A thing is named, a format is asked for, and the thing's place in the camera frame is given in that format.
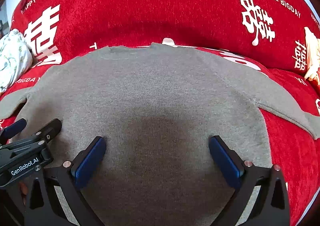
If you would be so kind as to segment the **red embroidered wedding pillow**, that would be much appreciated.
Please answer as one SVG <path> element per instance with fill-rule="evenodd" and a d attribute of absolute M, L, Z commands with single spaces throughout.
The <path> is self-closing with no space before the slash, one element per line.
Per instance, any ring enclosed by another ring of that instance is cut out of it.
<path fill-rule="evenodd" d="M 319 85 L 319 38 L 308 27 L 305 27 L 304 30 L 307 48 L 307 71 L 304 79 L 315 80 Z"/>

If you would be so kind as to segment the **white floral crumpled cloth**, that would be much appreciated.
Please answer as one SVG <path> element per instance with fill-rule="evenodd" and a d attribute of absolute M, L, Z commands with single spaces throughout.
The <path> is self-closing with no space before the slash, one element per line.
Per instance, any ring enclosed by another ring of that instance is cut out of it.
<path fill-rule="evenodd" d="M 33 64 L 25 37 L 13 29 L 1 38 L 1 95 L 7 91 Z"/>

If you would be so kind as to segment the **red wedding bedspread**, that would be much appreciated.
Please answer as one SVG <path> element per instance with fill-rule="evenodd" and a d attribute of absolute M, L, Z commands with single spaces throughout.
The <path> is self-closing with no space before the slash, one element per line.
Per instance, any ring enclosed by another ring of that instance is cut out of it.
<path fill-rule="evenodd" d="M 245 59 L 253 68 L 295 73 L 317 93 L 319 112 L 319 88 L 304 79 L 304 28 L 319 35 L 319 26 L 304 0 L 21 0 L 11 26 L 25 37 L 37 65 L 3 98 L 31 89 L 51 67 L 100 49 L 160 44 L 228 53 Z M 298 205 L 300 217 L 319 188 L 319 134 L 313 136 L 313 142 L 314 158 L 304 163 L 317 164 L 317 171 L 306 172 L 307 185 L 313 190 L 308 202 Z M 272 162 L 267 168 L 274 164 L 285 178 L 282 164 Z M 290 224 L 295 225 L 300 217 L 292 223 L 286 178 L 285 183 Z"/>

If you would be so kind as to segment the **grey knit sweater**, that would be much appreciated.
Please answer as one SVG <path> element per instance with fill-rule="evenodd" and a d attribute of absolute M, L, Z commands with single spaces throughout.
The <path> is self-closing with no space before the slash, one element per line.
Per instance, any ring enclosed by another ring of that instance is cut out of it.
<path fill-rule="evenodd" d="M 56 161 L 94 136 L 107 153 L 85 190 L 105 225 L 206 225 L 232 194 L 209 154 L 209 136 L 254 164 L 283 165 L 291 221 L 316 173 L 318 96 L 299 75 L 250 67 L 243 58 L 153 44 L 103 48 L 53 66 L 31 89 L 7 95 L 1 117 L 23 103 L 27 132 L 62 120 Z"/>

